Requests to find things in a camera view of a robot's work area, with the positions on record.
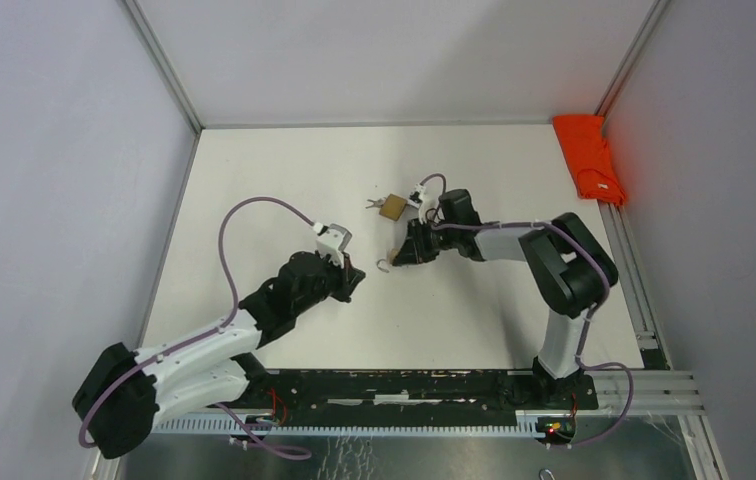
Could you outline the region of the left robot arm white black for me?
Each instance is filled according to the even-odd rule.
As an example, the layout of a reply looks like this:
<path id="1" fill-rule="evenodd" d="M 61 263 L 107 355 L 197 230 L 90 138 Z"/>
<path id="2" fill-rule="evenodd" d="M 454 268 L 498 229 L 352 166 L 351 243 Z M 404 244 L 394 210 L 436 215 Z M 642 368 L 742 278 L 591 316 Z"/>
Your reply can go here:
<path id="1" fill-rule="evenodd" d="M 337 265 L 317 252 L 297 252 L 221 319 L 155 347 L 104 348 L 72 398 L 80 446 L 115 459 L 156 426 L 202 407 L 260 405 L 268 381 L 238 359 L 289 333 L 319 303 L 350 302 L 365 277 L 348 255 Z"/>

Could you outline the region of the small brass padlock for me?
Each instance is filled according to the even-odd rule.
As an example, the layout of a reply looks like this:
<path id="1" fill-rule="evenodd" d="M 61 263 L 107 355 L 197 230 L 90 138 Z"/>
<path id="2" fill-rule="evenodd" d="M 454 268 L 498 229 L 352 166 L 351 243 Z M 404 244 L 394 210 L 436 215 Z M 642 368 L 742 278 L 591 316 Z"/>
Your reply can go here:
<path id="1" fill-rule="evenodd" d="M 379 258 L 375 262 L 376 268 L 383 273 L 390 273 L 394 268 L 393 261 L 397 257 L 399 250 L 397 248 L 390 248 L 386 251 L 383 257 Z"/>

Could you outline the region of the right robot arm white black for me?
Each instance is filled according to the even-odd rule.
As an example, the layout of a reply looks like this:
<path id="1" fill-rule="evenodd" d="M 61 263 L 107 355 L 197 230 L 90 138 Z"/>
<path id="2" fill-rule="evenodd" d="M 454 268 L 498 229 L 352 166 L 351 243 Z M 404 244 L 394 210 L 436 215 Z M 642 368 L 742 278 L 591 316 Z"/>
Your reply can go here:
<path id="1" fill-rule="evenodd" d="M 444 251 L 475 262 L 520 261 L 529 267 L 549 308 L 542 347 L 534 358 L 531 392 L 556 408 L 577 387 L 589 326 L 608 300 L 619 273 L 581 218 L 572 212 L 551 221 L 483 222 L 466 189 L 438 197 L 423 218 L 410 220 L 393 267 L 429 263 Z"/>

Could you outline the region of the silver keys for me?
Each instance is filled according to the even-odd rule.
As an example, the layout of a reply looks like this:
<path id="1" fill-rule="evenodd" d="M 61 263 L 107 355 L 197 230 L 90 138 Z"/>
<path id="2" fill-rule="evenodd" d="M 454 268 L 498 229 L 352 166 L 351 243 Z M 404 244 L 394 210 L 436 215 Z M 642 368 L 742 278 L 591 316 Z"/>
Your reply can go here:
<path id="1" fill-rule="evenodd" d="M 366 209 L 380 209 L 383 207 L 385 201 L 385 198 L 368 199 Z"/>

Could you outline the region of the large brass padlock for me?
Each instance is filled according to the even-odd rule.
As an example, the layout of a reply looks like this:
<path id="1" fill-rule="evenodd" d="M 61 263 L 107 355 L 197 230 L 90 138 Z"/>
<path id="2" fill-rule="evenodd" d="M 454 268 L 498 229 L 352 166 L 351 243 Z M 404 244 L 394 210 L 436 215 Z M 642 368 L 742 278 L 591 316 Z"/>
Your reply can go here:
<path id="1" fill-rule="evenodd" d="M 416 203 L 411 198 L 395 194 L 388 194 L 374 202 L 374 207 L 378 209 L 378 215 L 391 221 L 399 221 L 407 210 L 413 209 L 415 206 Z"/>

